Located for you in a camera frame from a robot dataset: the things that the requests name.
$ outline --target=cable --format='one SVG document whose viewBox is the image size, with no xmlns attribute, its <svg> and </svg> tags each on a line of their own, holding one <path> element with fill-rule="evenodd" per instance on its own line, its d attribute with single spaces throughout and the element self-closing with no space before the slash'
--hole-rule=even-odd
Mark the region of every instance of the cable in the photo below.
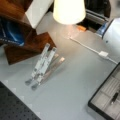
<svg viewBox="0 0 120 120">
<path fill-rule="evenodd" d="M 81 46 L 89 49 L 90 51 L 92 51 L 92 52 L 94 52 L 94 53 L 97 53 L 100 57 L 102 57 L 102 58 L 104 58 L 104 59 L 107 59 L 107 60 L 113 62 L 114 64 L 118 64 L 116 61 L 114 61 L 114 60 L 112 60 L 110 57 L 108 57 L 108 53 L 107 53 L 107 52 L 104 52 L 104 51 L 98 52 L 98 51 L 96 51 L 96 50 L 94 50 L 94 49 L 92 49 L 92 48 L 90 48 L 90 47 L 82 44 L 81 42 L 79 42 L 79 41 L 77 41 L 77 40 L 75 40 L 75 39 L 73 39 L 73 38 L 71 38 L 71 37 L 70 37 L 69 39 L 72 40 L 72 41 L 74 41 L 74 42 L 76 42 L 76 43 L 78 43 L 78 44 L 80 44 Z"/>
</svg>

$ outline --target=small white object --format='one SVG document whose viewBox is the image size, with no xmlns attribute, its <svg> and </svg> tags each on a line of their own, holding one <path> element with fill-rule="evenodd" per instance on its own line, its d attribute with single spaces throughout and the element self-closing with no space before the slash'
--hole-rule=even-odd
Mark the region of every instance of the small white object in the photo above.
<svg viewBox="0 0 120 120">
<path fill-rule="evenodd" d="M 44 63 L 44 61 L 46 59 L 46 55 L 47 55 L 49 47 L 50 47 L 50 44 L 47 43 L 45 45 L 44 49 L 43 49 L 43 52 L 40 55 L 40 58 L 39 58 L 39 60 L 38 60 L 38 62 L 36 64 L 33 72 L 32 72 L 31 76 L 32 76 L 33 79 L 34 79 L 35 75 L 37 74 L 38 70 L 43 66 L 43 63 Z"/>
<path fill-rule="evenodd" d="M 33 0 L 25 13 L 32 28 L 37 27 L 52 3 L 53 0 Z"/>
<path fill-rule="evenodd" d="M 101 51 L 99 53 L 99 56 L 103 57 L 103 58 L 107 58 L 108 57 L 108 53 L 107 52 L 104 52 L 104 51 Z"/>
<path fill-rule="evenodd" d="M 54 55 L 55 55 L 55 52 L 56 52 L 56 48 L 53 47 L 53 49 L 51 50 L 49 56 L 46 57 L 46 59 L 44 60 L 43 66 L 41 66 L 41 67 L 39 68 L 39 71 L 38 71 L 39 76 L 38 76 L 38 78 L 37 78 L 37 81 L 38 81 L 39 83 L 40 83 L 41 80 L 43 79 L 43 77 L 44 77 L 44 75 L 45 75 L 45 73 L 46 73 L 46 71 L 47 71 L 47 69 L 48 69 L 48 67 L 49 67 L 49 65 L 50 65 L 50 63 L 51 63 Z"/>
</svg>

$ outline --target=wooden stand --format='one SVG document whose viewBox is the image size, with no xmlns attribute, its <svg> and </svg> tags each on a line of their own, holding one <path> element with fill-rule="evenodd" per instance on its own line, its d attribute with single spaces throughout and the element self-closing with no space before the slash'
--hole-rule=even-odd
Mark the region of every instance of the wooden stand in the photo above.
<svg viewBox="0 0 120 120">
<path fill-rule="evenodd" d="M 31 2 L 32 0 L 0 0 L 0 16 L 19 23 L 25 38 L 22 47 L 10 44 L 4 47 L 10 65 L 40 54 L 46 43 L 49 43 L 51 48 L 55 47 L 48 33 L 37 35 L 30 26 L 25 11 Z"/>
</svg>

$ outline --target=white surface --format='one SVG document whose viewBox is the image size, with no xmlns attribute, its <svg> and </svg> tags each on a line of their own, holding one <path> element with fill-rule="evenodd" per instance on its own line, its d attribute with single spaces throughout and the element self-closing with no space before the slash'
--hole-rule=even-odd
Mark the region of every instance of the white surface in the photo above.
<svg viewBox="0 0 120 120">
<path fill-rule="evenodd" d="M 0 80 L 42 120 L 104 120 L 87 107 L 87 102 L 115 64 L 63 38 L 61 25 L 54 20 L 51 25 L 49 34 L 65 62 L 49 80 L 32 91 L 25 81 L 30 78 L 39 56 L 9 66 L 2 47 Z M 76 40 L 97 51 L 109 52 L 101 38 L 89 31 L 81 32 Z"/>
<path fill-rule="evenodd" d="M 84 0 L 55 0 L 54 19 L 61 24 L 76 24 L 85 18 Z"/>
<path fill-rule="evenodd" d="M 45 14 L 36 28 L 37 35 L 47 32 L 51 26 L 52 21 L 53 21 L 52 12 L 48 12 L 47 14 Z"/>
<path fill-rule="evenodd" d="M 33 0 L 25 13 L 32 28 L 37 27 L 52 3 L 53 0 Z"/>
<path fill-rule="evenodd" d="M 106 46 L 116 56 L 120 56 L 120 18 L 115 18 L 103 36 Z"/>
</svg>

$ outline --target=lamp shade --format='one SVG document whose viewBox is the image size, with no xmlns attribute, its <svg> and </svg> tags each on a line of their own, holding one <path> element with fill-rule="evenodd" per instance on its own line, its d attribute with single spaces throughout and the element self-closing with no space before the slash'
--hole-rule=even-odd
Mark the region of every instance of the lamp shade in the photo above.
<svg viewBox="0 0 120 120">
<path fill-rule="evenodd" d="M 55 0 L 54 19 L 61 24 L 76 24 L 85 18 L 84 0 Z"/>
</svg>

